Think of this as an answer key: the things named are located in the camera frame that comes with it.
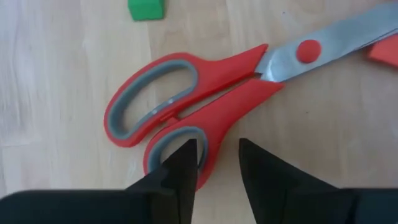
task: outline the wooden table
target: wooden table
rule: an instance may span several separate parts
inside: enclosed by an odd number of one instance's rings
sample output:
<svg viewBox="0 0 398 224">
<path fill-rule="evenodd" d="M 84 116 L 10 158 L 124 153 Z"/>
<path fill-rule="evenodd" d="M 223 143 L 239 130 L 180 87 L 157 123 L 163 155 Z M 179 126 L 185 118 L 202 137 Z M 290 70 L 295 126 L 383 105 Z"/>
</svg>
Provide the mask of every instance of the wooden table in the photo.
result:
<svg viewBox="0 0 398 224">
<path fill-rule="evenodd" d="M 143 176 L 146 138 L 112 144 L 104 109 L 132 73 L 165 54 L 219 59 L 276 47 L 383 0 L 169 0 L 166 18 L 133 22 L 126 0 L 0 0 L 0 195 L 124 188 Z M 249 138 L 336 186 L 398 186 L 398 71 L 356 52 L 287 82 L 237 122 L 196 197 L 194 223 L 254 223 L 238 164 Z M 129 125 L 174 88 L 148 86 Z"/>
</svg>

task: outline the black plastic piece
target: black plastic piece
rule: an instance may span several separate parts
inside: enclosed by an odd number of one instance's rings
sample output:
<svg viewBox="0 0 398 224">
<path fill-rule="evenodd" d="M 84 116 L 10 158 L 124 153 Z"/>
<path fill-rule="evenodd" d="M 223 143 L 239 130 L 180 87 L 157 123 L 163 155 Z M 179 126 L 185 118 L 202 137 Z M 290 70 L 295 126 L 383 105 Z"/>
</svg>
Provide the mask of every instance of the black plastic piece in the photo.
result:
<svg viewBox="0 0 398 224">
<path fill-rule="evenodd" d="M 126 190 L 30 190 L 0 200 L 0 223 L 189 224 L 197 182 L 191 139 Z"/>
<path fill-rule="evenodd" d="M 241 173 L 257 223 L 397 223 L 397 189 L 338 189 L 240 139 Z"/>
</svg>

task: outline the red scissors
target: red scissors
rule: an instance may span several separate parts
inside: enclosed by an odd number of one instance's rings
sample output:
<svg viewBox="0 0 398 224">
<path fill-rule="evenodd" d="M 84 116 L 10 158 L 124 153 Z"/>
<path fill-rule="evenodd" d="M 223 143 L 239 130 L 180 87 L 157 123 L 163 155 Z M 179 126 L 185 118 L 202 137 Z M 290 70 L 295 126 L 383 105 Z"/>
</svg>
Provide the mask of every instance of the red scissors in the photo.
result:
<svg viewBox="0 0 398 224">
<path fill-rule="evenodd" d="M 187 53 L 164 56 L 135 73 L 112 97 L 104 116 L 106 134 L 118 146 L 131 147 L 166 122 L 146 147 L 146 174 L 160 166 L 162 150 L 174 138 L 185 133 L 202 135 L 205 142 L 198 166 L 199 189 L 209 178 L 220 144 L 233 123 L 279 91 L 282 81 L 398 33 L 397 12 L 398 2 L 381 4 L 267 53 L 263 44 L 219 61 Z M 194 84 L 146 114 L 132 129 L 124 129 L 122 115 L 137 93 L 154 79 L 179 68 L 191 71 Z M 254 73 L 261 73 L 261 78 L 249 79 L 191 115 L 177 118 L 185 108 Z"/>
</svg>

